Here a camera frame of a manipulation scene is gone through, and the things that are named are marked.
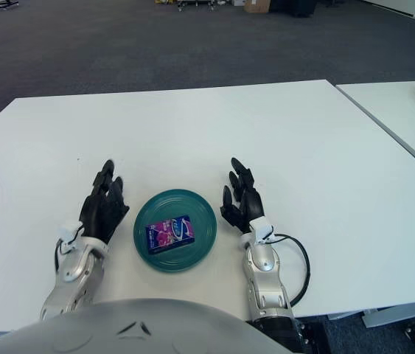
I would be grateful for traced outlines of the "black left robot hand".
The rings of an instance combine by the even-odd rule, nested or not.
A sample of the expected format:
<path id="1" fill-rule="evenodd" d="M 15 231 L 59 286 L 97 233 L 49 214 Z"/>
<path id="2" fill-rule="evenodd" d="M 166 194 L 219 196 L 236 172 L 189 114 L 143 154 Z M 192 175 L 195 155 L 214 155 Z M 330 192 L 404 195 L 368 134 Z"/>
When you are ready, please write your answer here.
<path id="1" fill-rule="evenodd" d="M 106 244 L 130 209 L 124 202 L 122 178 L 113 177 L 114 162 L 109 159 L 96 174 L 91 194 L 86 197 L 79 217 L 84 228 L 82 236 Z"/>

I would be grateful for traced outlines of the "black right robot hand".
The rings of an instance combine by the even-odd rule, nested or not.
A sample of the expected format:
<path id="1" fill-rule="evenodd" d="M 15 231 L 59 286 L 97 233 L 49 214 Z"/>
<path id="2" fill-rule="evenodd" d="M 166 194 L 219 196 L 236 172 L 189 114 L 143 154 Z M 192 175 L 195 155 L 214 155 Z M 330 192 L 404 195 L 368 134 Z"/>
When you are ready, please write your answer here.
<path id="1" fill-rule="evenodd" d="M 250 232 L 250 222 L 265 215 L 260 194 L 254 187 L 254 177 L 235 157 L 231 158 L 234 169 L 229 172 L 231 189 L 223 188 L 223 205 L 220 207 L 222 217 L 243 234 Z"/>

